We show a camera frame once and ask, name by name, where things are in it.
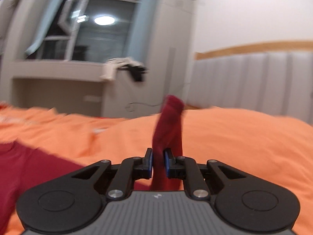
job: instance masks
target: window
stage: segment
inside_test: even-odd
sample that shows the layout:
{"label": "window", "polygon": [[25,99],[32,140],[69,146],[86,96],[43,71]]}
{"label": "window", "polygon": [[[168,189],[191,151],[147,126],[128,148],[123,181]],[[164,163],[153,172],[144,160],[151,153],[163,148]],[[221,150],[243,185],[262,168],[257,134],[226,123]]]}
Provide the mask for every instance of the window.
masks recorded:
{"label": "window", "polygon": [[136,4],[136,0],[63,0],[39,48],[27,58],[105,62],[126,56]]}

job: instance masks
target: headboard panel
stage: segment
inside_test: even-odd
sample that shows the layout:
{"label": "headboard panel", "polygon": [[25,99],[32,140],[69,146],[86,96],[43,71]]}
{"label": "headboard panel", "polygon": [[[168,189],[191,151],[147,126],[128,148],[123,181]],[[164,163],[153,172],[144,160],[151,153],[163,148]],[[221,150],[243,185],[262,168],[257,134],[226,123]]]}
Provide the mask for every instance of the headboard panel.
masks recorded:
{"label": "headboard panel", "polygon": [[313,123],[313,51],[196,60],[187,104],[245,108]]}

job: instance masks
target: red fabric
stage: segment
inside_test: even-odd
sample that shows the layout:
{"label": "red fabric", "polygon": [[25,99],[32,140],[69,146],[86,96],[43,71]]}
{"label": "red fabric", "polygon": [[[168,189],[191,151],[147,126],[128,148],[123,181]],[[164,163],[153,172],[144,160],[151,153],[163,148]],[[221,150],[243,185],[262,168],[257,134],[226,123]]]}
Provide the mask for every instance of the red fabric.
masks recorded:
{"label": "red fabric", "polygon": [[[18,142],[0,144],[0,235],[4,234],[15,203],[23,192],[81,168],[81,165]],[[135,183],[135,189],[149,188]]]}
{"label": "red fabric", "polygon": [[162,108],[152,140],[153,178],[150,190],[178,191],[181,180],[168,179],[164,169],[163,151],[171,148],[174,156],[183,155],[181,114],[184,103],[175,96],[168,96]]}

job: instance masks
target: white wall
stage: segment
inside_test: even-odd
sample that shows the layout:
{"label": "white wall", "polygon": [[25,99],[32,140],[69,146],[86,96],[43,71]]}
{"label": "white wall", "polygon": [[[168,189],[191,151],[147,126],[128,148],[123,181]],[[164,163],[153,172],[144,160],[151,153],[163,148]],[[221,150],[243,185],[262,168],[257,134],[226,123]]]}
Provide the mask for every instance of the white wall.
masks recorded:
{"label": "white wall", "polygon": [[313,0],[197,0],[194,51],[313,39]]}

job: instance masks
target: orange bedsheet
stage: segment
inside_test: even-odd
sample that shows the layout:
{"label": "orange bedsheet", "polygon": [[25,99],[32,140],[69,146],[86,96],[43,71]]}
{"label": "orange bedsheet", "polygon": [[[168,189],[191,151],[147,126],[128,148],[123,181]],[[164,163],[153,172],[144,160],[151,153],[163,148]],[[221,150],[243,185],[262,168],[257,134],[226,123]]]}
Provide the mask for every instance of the orange bedsheet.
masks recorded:
{"label": "orange bedsheet", "polygon": [[[158,115],[132,120],[62,115],[44,109],[0,110],[18,120],[0,123],[1,141],[18,139],[31,147],[88,165],[100,159],[120,163],[143,156],[151,147]],[[94,133],[94,129],[106,128]],[[294,226],[298,235],[313,234],[313,128],[299,120],[238,109],[187,110],[183,151],[198,163],[218,159],[247,173],[284,186],[301,203]],[[22,226],[13,214],[6,235]]]}

